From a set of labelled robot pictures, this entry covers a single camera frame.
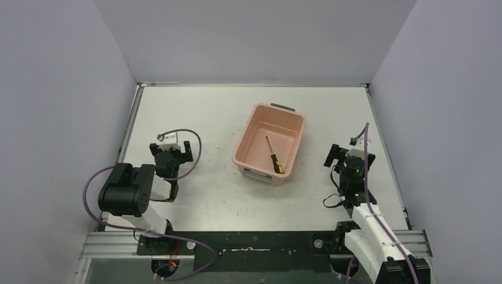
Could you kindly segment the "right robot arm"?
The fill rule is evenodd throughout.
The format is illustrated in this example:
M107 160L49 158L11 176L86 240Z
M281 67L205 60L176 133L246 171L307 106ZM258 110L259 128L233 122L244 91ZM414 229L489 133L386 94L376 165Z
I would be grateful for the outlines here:
M375 160L365 154L362 140L351 141L351 149L332 144L324 162L337 173L334 183L349 221L337 224L337 246L353 253L372 283L431 283L431 268L424 258L415 256L390 229L377 201L366 188L365 170Z

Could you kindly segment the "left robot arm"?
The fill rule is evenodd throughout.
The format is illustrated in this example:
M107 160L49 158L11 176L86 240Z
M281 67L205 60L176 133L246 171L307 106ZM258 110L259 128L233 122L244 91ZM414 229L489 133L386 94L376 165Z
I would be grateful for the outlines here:
M180 165L194 161L190 142L184 141L183 145L184 150L181 150L177 140L151 143L149 150L154 164L134 167L129 163L117 163L98 197L101 210L146 229L140 233L139 244L158 254L174 252L178 241L155 235L172 233L173 228L150 202L173 202L176 199Z

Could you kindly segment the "yellow black screwdriver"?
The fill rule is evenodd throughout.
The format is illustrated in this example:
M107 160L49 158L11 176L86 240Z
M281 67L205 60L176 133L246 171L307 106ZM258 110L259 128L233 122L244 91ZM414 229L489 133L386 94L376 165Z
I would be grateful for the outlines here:
M283 169L280 161L278 160L275 152L272 149L270 140L269 140L268 136L265 136L265 138L266 138L266 142L268 144L269 150L271 152L270 157L271 157L271 160L272 160L274 172L283 175L284 174L284 169Z

